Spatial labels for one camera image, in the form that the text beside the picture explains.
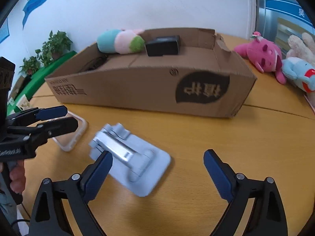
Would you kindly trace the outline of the person's left hand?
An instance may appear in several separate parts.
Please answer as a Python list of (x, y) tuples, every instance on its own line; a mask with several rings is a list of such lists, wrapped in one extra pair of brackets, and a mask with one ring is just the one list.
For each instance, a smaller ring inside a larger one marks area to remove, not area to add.
[(10, 171), (10, 188), (17, 194), (23, 193), (26, 186), (25, 166), (23, 160), (18, 160), (16, 166)]

